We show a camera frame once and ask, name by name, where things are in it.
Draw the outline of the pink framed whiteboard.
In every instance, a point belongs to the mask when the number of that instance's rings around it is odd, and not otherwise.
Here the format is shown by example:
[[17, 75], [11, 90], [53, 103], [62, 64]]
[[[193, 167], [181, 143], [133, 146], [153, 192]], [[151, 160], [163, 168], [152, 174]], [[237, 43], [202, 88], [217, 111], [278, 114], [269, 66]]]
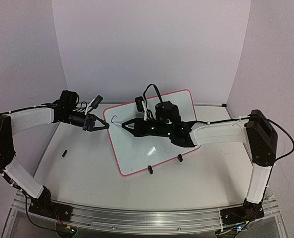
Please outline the pink framed whiteboard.
[[[182, 121], [197, 119], [192, 94], [188, 89], [163, 94], [162, 99], [178, 106]], [[112, 124], [143, 118], [143, 115], [137, 111], [135, 102], [111, 106], [103, 112], [104, 119], [109, 123], [108, 134], [122, 176], [148, 170], [149, 165], [154, 167], [176, 159], [179, 154], [184, 156], [200, 148], [179, 147], [164, 137], [133, 137], [121, 127]]]

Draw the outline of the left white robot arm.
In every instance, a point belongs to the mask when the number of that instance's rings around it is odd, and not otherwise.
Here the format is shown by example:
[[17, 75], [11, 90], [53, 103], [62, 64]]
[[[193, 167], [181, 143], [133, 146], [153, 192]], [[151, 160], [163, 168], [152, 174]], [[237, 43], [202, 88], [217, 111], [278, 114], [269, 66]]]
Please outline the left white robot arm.
[[88, 132], [108, 129], [109, 124], [91, 112], [97, 109], [102, 100], [102, 96], [98, 95], [82, 112], [78, 107], [78, 93], [64, 90], [59, 99], [52, 103], [0, 113], [0, 173], [12, 187], [31, 198], [30, 212], [58, 218], [60, 215], [69, 215], [71, 207], [52, 202], [51, 192], [23, 167], [16, 157], [14, 136], [41, 125], [58, 122]]

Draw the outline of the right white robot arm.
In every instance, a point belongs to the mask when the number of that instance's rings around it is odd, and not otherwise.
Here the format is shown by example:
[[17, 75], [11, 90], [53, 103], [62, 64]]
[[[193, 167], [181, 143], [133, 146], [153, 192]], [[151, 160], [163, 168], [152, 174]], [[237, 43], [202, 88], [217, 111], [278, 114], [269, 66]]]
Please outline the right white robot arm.
[[252, 173], [247, 196], [242, 205], [221, 211], [225, 224], [242, 223], [264, 217], [262, 207], [266, 188], [276, 156], [278, 134], [277, 123], [266, 118], [260, 110], [252, 110], [241, 118], [220, 121], [181, 120], [178, 107], [170, 101], [158, 103], [153, 116], [146, 103], [136, 103], [142, 118], [133, 118], [121, 127], [134, 137], [158, 136], [183, 148], [194, 148], [204, 144], [239, 142], [249, 144], [252, 156]]

